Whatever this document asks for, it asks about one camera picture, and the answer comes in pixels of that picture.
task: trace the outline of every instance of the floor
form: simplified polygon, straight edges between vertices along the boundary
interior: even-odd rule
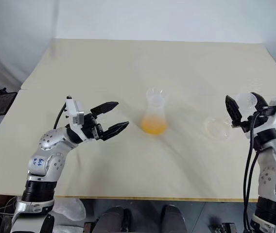
[[[243,203],[239,202],[194,202],[156,200],[81,200],[86,208],[86,220],[95,221],[107,209],[114,206],[128,208],[133,216],[136,232],[156,233],[160,229],[162,207],[167,204],[177,206],[184,218],[189,233],[214,233],[212,226],[222,222],[236,224],[237,232],[243,232]],[[248,216],[255,211],[256,204],[250,203]]]

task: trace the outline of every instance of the person's leg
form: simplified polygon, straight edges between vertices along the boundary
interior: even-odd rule
[[[163,207],[161,233],[187,233],[185,220],[177,207],[173,205]]]
[[[120,232],[124,210],[121,207],[113,207],[100,216],[93,233]]]

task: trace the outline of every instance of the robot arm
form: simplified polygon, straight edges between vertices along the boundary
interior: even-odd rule
[[[250,137],[251,121],[254,122],[254,149],[260,167],[259,199],[251,226],[257,233],[276,233],[276,99],[268,105],[264,98],[253,93],[258,100],[256,112],[247,121],[241,122],[238,105],[229,96],[225,103],[232,118],[232,127],[241,127],[247,138]]]
[[[78,101],[66,99],[66,127],[46,132],[38,148],[29,160],[25,191],[17,201],[11,232],[52,232],[53,216],[48,212],[54,205],[54,189],[65,166],[67,154],[81,142],[107,140],[124,130],[129,122],[123,122],[103,131],[97,123],[97,115],[106,113],[118,105],[107,102],[84,111]]]

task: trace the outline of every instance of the beige table surface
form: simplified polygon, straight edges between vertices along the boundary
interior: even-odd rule
[[[169,127],[144,133],[145,92],[169,95]],[[106,141],[84,143],[67,157],[57,196],[179,200],[241,200],[249,142],[241,129],[219,141],[205,130],[225,120],[226,94],[276,96],[276,63],[260,44],[57,39],[23,84],[0,125],[0,194],[21,195],[27,164],[70,94],[85,110],[119,106],[104,128],[130,125]],[[59,125],[66,120],[61,118]],[[258,166],[250,198],[257,198]]]

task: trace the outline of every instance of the orange liquid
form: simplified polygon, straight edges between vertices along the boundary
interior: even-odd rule
[[[160,116],[145,116],[141,123],[141,128],[146,133],[161,134],[167,128],[166,120]]]

